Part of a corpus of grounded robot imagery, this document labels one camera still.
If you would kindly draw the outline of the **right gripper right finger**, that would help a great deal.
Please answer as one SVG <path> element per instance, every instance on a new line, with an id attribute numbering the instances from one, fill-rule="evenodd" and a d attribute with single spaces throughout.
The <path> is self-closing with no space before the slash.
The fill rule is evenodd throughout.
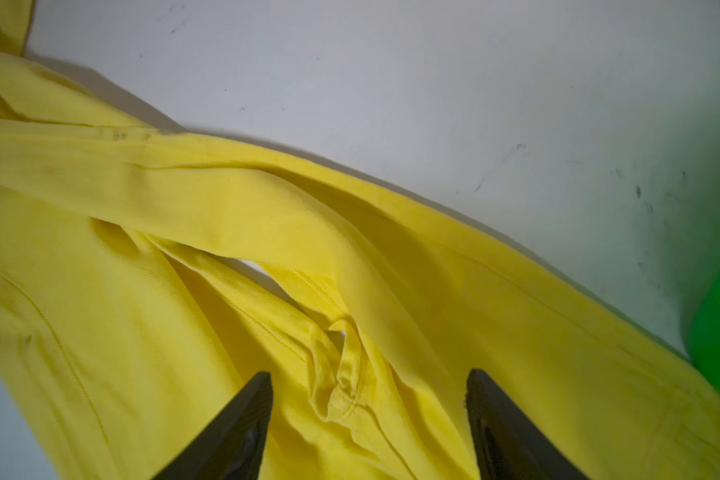
<path id="1" fill-rule="evenodd" d="M 482 479 L 584 479 L 483 370 L 467 378 L 466 410 Z"/>

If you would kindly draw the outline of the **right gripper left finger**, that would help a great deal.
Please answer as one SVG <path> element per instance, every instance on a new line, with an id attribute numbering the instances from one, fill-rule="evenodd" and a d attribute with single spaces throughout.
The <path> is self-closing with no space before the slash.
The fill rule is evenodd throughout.
<path id="1" fill-rule="evenodd" d="M 268 372 L 256 373 L 157 480 L 257 480 L 273 409 Z"/>

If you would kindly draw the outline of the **yellow trousers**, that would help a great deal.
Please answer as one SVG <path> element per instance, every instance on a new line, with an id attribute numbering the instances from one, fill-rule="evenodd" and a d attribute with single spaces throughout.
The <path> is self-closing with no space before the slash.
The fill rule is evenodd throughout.
<path id="1" fill-rule="evenodd" d="M 261 479 L 481 479 L 485 371 L 591 479 L 720 479 L 696 366 L 491 235 L 159 130 L 23 55 L 0 1 L 0 376 L 65 479 L 152 479 L 258 372 Z"/>

